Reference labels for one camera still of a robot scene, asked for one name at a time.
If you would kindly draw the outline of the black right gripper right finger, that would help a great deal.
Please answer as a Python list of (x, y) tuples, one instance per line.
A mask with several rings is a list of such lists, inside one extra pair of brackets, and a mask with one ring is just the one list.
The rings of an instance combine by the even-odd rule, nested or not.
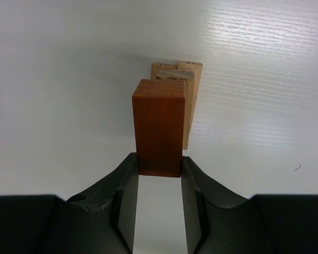
[(182, 159), (188, 253), (318, 253), (318, 195), (244, 198)]

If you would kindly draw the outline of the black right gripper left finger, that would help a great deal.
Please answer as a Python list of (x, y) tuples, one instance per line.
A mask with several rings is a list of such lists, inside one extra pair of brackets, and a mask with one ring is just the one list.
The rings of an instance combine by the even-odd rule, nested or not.
[(135, 153), (63, 200), (0, 196), (0, 253), (132, 253), (138, 195)]

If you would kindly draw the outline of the orange arch wood block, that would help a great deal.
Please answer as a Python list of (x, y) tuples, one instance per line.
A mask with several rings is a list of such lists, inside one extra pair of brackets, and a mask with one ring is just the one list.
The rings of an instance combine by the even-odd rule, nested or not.
[(142, 79), (132, 95), (139, 174), (181, 176), (186, 83)]

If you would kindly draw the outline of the striped dark wood block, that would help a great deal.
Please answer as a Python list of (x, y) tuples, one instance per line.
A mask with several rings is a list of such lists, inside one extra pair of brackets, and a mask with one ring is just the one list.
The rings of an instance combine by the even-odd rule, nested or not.
[(194, 74), (191, 69), (176, 69), (176, 70), (161, 70), (156, 75), (158, 80), (182, 80), (194, 79)]

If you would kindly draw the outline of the engraved long wood block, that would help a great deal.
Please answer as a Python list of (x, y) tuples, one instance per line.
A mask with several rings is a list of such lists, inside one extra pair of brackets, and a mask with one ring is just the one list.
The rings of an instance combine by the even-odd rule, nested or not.
[(154, 62), (151, 66), (151, 79), (156, 79), (156, 75), (161, 70), (176, 70), (177, 66), (173, 64), (166, 64), (160, 62)]

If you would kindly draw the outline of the pale long wood block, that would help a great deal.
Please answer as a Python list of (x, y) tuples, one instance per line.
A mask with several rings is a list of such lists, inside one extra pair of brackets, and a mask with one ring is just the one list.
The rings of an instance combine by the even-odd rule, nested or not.
[(192, 62), (192, 61), (178, 61), (177, 69), (191, 69), (194, 74), (194, 87), (192, 93), (192, 108), (191, 108), (191, 118), (190, 118), (190, 131), (192, 129), (193, 117), (195, 113), (198, 90), (201, 80), (203, 64), (200, 62)]

